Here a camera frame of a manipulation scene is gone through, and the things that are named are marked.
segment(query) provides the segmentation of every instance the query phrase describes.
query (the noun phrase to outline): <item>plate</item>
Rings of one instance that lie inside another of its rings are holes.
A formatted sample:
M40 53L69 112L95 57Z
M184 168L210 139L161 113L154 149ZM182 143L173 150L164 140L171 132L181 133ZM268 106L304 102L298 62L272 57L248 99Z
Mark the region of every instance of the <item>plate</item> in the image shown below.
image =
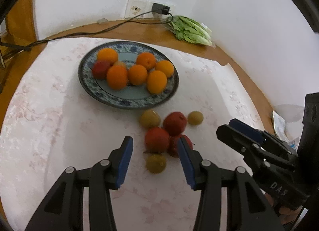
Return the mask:
M135 64L137 56L143 52L152 53L157 62L170 61L160 51L137 42L116 41L95 47L84 56L79 65L80 83L94 99L121 109L148 109L168 101L177 91L179 79L175 67L173 76L167 80L167 86L160 94L150 94L146 84L141 86L128 85L119 91L111 89L106 80L97 80L92 75L92 67L97 60L97 53L103 48L116 50L119 54L119 61L125 62L128 69Z

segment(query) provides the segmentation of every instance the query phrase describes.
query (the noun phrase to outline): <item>black cable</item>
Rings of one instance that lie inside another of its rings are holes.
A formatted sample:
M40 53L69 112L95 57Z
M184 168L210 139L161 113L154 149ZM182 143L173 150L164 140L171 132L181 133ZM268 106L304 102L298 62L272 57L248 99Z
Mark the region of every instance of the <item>black cable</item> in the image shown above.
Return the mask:
M156 12L156 11L148 11L148 12L141 13L140 15L137 15L137 16L135 16L133 18L130 18L130 19L124 21L124 22L118 23L118 24L116 24L114 26L111 26L109 28L106 28L106 29L98 31L98 32L76 32L76 33L71 33L71 34L68 34L68 35L65 35L65 36L61 36L61 37L57 37L57 38L38 40L38 41L35 41L35 42L27 45L27 47L34 47L34 46L39 45L39 44L48 43L49 41L63 39L63 38L69 38L69 37L75 37L75 36L93 36L93 35L103 34L103 33L109 32L109 31L111 31L113 29L116 29L116 28L118 28L118 27L120 27L120 26L122 26L122 25L124 25L124 24L126 24L128 22L145 24L145 25L155 25L155 24L168 24L168 23L173 21L173 15L171 13L168 13L168 15L170 15L172 17L171 20L164 21L164 22L145 23L145 22L140 22L140 21L133 21L133 19L138 18L139 16L142 16L142 15L145 15L145 14L148 14L148 13L152 13L152 12ZM3 59L5 59L5 58L7 58L9 56L12 56L15 52L16 52L16 50L13 50L13 51L9 52L5 56L3 56Z

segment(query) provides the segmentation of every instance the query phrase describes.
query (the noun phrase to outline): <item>silver bolt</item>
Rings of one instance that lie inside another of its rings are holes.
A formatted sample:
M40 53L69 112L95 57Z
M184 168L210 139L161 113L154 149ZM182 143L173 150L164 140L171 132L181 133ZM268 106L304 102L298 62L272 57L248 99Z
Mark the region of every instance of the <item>silver bolt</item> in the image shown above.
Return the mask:
M203 160L203 161L202 161L202 166L208 167L208 166L210 166L210 165L211 165L211 162L210 162L209 160Z
M246 169L242 166L238 166L237 167L237 171L240 173L240 174L244 174L246 172Z
M269 162L264 161L264 164L265 164L266 167L268 167L268 168L270 167L270 163Z
M104 159L104 160L102 160L102 161L100 162L100 164L101 164L102 166L106 166L106 165L109 165L109 164L110 164L110 161L107 160L107 159Z
M73 167L68 167L68 168L65 169L65 172L66 172L67 174L71 174L71 173L74 172L74 168L73 168Z

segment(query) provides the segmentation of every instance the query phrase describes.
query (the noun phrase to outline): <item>power outlet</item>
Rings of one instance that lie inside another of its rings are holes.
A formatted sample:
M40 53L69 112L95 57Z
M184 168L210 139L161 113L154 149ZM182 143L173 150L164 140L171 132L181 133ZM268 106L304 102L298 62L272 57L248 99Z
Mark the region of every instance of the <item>power outlet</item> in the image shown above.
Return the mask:
M133 18L139 14L142 14L144 12L149 12L152 11L152 6L153 3L160 3L160 4L164 4L166 6L170 7L170 13L174 14L174 10L175 10L175 5L172 4L168 4L168 3L161 3L158 1L146 1L146 0L129 0L127 2L127 6L126 6L126 10L125 10L125 18ZM138 18L148 18L148 19L153 19L153 18L166 18L167 15L160 15L156 12L151 12L148 14L144 14Z

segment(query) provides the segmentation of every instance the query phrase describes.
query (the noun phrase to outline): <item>white floral tablecloth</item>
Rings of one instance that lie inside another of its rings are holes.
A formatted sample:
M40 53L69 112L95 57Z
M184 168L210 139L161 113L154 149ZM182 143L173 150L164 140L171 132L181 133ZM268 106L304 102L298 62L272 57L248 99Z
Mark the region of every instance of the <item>white floral tablecloth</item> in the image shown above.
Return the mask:
M115 39L67 38L50 42L23 76L7 110L0 136L0 196L10 225L24 230L55 180L68 166L82 169L107 158L125 135L134 151L124 184L111 191L118 231L192 230L200 192L186 184L178 159L167 155L158 175L145 169L144 134L139 111L108 107L90 97L78 81L78 65L92 48ZM264 129L233 69L191 54L151 45L175 65L180 85L174 97L155 108L170 112L200 110L204 122L185 134L203 158L235 169L242 156L216 138L219 125L238 118ZM88 201L84 198L84 226Z

